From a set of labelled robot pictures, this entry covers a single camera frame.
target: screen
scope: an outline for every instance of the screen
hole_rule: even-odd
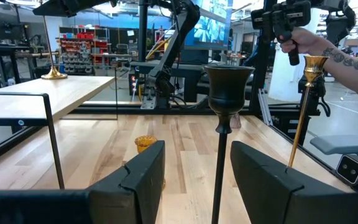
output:
[[[192,0],[200,7],[200,19],[185,39],[185,49],[225,50],[233,0]]]

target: gold pole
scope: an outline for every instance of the gold pole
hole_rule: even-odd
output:
[[[41,78],[42,78],[42,79],[46,79],[46,80],[55,80],[55,79],[67,78],[67,75],[60,73],[60,72],[55,68],[55,65],[53,64],[53,56],[52,56],[52,50],[51,50],[51,48],[50,48],[50,41],[49,41],[49,35],[48,35],[47,21],[45,20],[45,16],[42,16],[42,18],[44,19],[44,27],[45,27],[45,33],[46,33],[46,35],[47,35],[47,42],[48,42],[48,49],[49,49],[50,64],[52,65],[52,67],[51,67],[49,73],[46,74],[46,75],[42,75]]]
[[[288,167],[292,167],[293,160],[295,158],[296,149],[298,148],[299,137],[301,135],[303,120],[305,118],[305,113],[306,113],[306,107],[308,105],[310,88],[313,87],[313,81],[323,74],[323,66],[328,59],[328,57],[323,57],[323,56],[304,56],[304,58],[306,64],[303,72],[308,82],[305,85],[306,87],[305,98],[303,99],[303,103],[301,107],[299,123],[298,126],[296,127],[296,133],[295,133],[295,138],[293,140],[292,151],[291,151]]]

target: white pillar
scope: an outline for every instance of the white pillar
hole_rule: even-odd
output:
[[[320,9],[312,9],[310,23],[303,28],[315,34],[320,19],[320,11]],[[298,82],[305,68],[303,56],[304,54],[299,54],[299,65],[291,66],[288,54],[283,53],[277,44],[272,81],[268,91],[270,98],[288,102],[300,101],[301,94],[298,93]]]
[[[50,41],[50,48],[52,51],[59,49],[59,44],[56,42],[56,37],[59,37],[59,27],[63,26],[61,17],[45,16],[48,28],[48,37]]]

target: black goblet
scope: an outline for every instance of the black goblet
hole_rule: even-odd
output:
[[[209,76],[209,107],[219,117],[216,132],[219,133],[218,161],[216,163],[212,224],[218,224],[221,204],[224,158],[227,134],[232,133],[230,119],[245,103],[246,82],[254,71],[252,67],[205,66]]]

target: yellow cable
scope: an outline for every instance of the yellow cable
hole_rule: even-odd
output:
[[[165,43],[168,42],[168,40],[170,40],[171,37],[169,37],[168,39],[164,40],[160,45],[158,45],[153,51],[151,51],[151,53],[149,53],[149,56],[146,57],[146,60],[148,60],[162,45],[164,45]]]

